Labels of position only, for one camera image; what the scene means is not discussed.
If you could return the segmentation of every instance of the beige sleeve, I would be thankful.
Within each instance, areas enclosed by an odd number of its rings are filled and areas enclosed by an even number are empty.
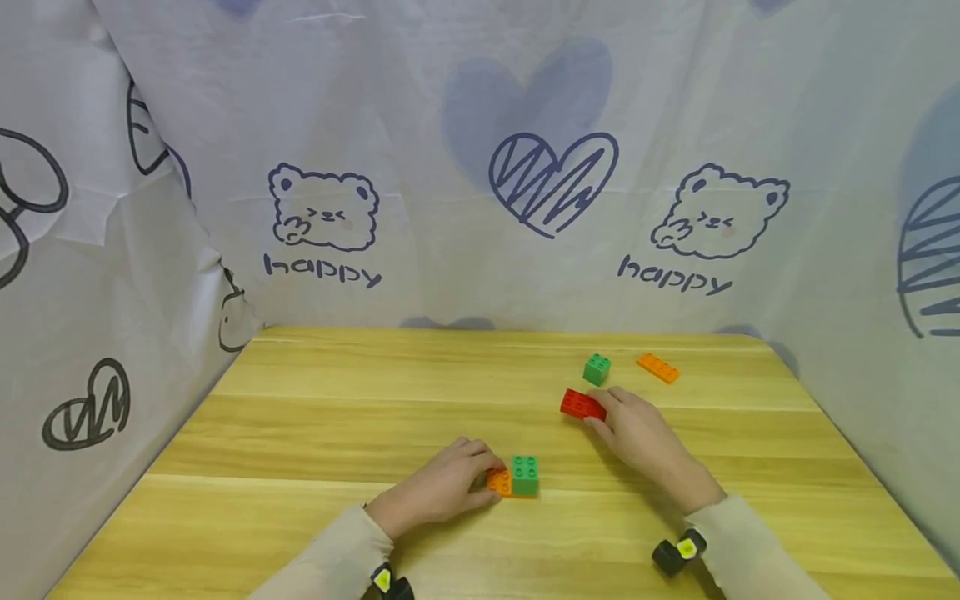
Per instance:
[[[360,505],[326,526],[310,545],[253,594],[251,600],[360,600],[394,543]]]
[[[686,518],[707,541],[704,563],[728,600],[829,600],[739,496]]]

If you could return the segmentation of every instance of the green lego brick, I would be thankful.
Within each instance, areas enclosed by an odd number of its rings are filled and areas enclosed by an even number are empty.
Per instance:
[[[515,456],[510,464],[513,472],[513,495],[537,495],[540,470],[536,456]]]
[[[594,354],[590,356],[590,359],[587,360],[587,364],[584,366],[584,379],[593,385],[601,386],[603,382],[607,380],[607,374],[609,372],[610,359],[599,354]]]

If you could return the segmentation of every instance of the wrist device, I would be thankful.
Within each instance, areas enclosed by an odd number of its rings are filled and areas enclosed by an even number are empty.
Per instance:
[[[394,578],[390,561],[376,568],[370,576],[373,586],[380,592],[383,600],[414,600],[414,591],[406,577]]]
[[[707,550],[707,541],[696,529],[687,529],[684,537],[676,544],[664,540],[654,549],[654,563],[667,577],[673,577],[684,567]]]

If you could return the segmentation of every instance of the white curtain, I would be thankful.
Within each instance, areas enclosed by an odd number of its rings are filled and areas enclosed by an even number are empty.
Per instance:
[[[252,310],[757,336],[960,564],[960,3],[12,4],[13,597],[53,582]],[[52,448],[105,358],[93,396],[129,390],[125,428]]]

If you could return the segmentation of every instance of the left hand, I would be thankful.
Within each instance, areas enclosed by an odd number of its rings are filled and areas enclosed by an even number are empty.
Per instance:
[[[498,502],[500,494],[473,482],[488,469],[506,468],[483,440],[458,438],[426,465],[377,496],[367,514],[391,540],[424,523],[440,523]]]

